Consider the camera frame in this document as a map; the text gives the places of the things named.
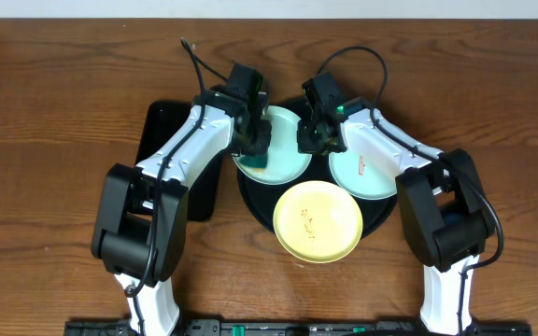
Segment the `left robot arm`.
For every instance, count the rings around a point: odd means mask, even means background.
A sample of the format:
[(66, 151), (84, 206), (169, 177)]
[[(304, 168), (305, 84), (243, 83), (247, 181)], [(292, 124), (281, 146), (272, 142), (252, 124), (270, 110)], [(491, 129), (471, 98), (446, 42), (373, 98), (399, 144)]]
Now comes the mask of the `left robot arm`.
[(191, 186), (219, 154), (266, 153), (270, 124), (263, 89), (218, 85), (193, 99), (171, 138), (130, 167), (107, 172), (91, 252), (115, 275), (136, 335), (169, 335), (180, 311), (171, 277), (185, 248)]

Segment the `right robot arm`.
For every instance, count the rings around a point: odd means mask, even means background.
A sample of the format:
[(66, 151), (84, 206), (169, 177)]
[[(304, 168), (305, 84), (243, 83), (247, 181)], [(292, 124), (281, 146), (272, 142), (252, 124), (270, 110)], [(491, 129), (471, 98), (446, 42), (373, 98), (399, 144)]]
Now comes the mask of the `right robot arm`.
[(426, 331), (468, 335), (474, 271), (503, 252), (503, 229), (472, 157), (420, 143), (363, 98), (308, 98), (299, 128), (302, 152), (354, 150), (395, 183), (404, 238), (424, 266), (420, 320)]

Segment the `green scouring sponge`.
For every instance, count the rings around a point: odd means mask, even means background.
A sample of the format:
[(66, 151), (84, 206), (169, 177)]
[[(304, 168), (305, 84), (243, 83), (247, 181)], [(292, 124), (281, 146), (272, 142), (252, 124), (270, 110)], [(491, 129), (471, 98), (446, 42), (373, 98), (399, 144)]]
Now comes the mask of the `green scouring sponge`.
[(242, 155), (238, 158), (238, 162), (243, 167), (250, 169), (265, 169), (268, 164), (268, 155), (258, 155), (258, 156), (246, 156)]

